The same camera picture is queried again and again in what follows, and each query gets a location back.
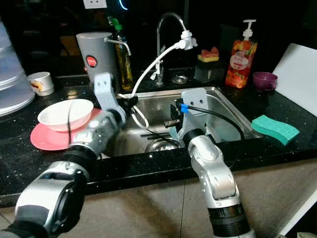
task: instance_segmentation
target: wall outlet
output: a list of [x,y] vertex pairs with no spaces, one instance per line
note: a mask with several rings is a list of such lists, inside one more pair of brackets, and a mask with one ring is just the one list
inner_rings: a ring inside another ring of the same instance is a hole
[[106,8],[106,0],[84,0],[85,9]]

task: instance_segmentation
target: kitchen sink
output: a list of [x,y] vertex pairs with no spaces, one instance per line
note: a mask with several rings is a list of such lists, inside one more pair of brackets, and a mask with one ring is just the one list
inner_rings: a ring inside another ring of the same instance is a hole
[[[237,123],[242,129],[245,139],[260,137],[257,132],[251,129],[251,123],[226,99],[218,88],[205,87],[205,89],[208,94],[210,110]],[[185,90],[188,89],[138,93],[137,107],[148,119],[149,130],[170,138],[169,129],[165,128],[163,123],[171,120],[170,104],[175,105],[174,100],[179,99]],[[216,143],[241,140],[238,130],[219,117],[208,114],[206,123],[207,132],[211,134]],[[104,153],[110,157],[141,154],[145,152],[147,145],[157,138],[149,131],[139,128],[130,117],[126,122],[125,129],[109,142]]]

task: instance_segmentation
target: soap dispenser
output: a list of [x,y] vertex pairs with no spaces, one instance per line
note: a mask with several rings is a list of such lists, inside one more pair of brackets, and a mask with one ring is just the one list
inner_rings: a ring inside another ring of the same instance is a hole
[[236,40],[233,43],[231,58],[226,76],[226,85],[236,88],[244,88],[248,82],[254,54],[258,44],[251,41],[251,24],[256,20],[244,20],[248,23],[248,28],[243,32],[244,39]]

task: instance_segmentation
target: white hose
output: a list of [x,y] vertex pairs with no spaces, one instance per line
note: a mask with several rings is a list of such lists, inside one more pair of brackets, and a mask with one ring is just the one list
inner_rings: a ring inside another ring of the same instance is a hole
[[139,87],[139,85],[141,84],[143,78],[145,77],[145,75],[147,75],[147,73],[155,66],[155,64],[157,62],[159,62],[165,55],[167,55],[169,52],[171,52],[174,49],[178,49],[179,48],[179,44],[178,42],[174,45],[172,45],[171,47],[167,48],[162,54],[160,54],[150,65],[149,67],[147,67],[146,70],[144,70],[144,72],[141,74],[141,76],[139,77],[138,81],[136,82],[136,84],[134,85],[134,88],[132,90],[132,94],[131,97],[134,97],[135,93],[137,92],[137,89]]
[[[160,54],[150,65],[149,67],[147,67],[146,70],[144,70],[144,72],[141,74],[141,76],[139,77],[138,81],[136,82],[136,84],[134,85],[134,88],[132,90],[132,94],[131,97],[134,97],[139,85],[141,84],[142,80],[144,79],[145,75],[147,75],[147,73],[155,66],[155,64],[160,61],[165,55],[167,55],[169,52],[171,52],[174,49],[178,49],[180,48],[179,42],[177,42],[176,44],[172,45],[171,47],[167,48],[162,54]],[[123,94],[118,94],[119,97],[121,98],[127,98],[126,96],[124,96]],[[138,109],[136,106],[133,106],[133,109],[136,113],[138,113],[140,115],[140,117],[142,118],[143,122],[145,125],[142,125],[140,123],[140,121],[137,119],[135,113],[132,113],[132,119],[134,120],[135,124],[142,128],[142,129],[147,129],[149,128],[149,122],[146,119],[146,117],[144,116],[144,114],[140,111],[140,109]]]

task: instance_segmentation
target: green bottle cap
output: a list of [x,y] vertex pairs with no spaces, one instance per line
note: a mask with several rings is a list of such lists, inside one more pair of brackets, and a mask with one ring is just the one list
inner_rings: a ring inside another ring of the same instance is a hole
[[111,22],[113,23],[114,28],[115,28],[116,31],[122,31],[123,26],[119,23],[118,19],[112,18]]

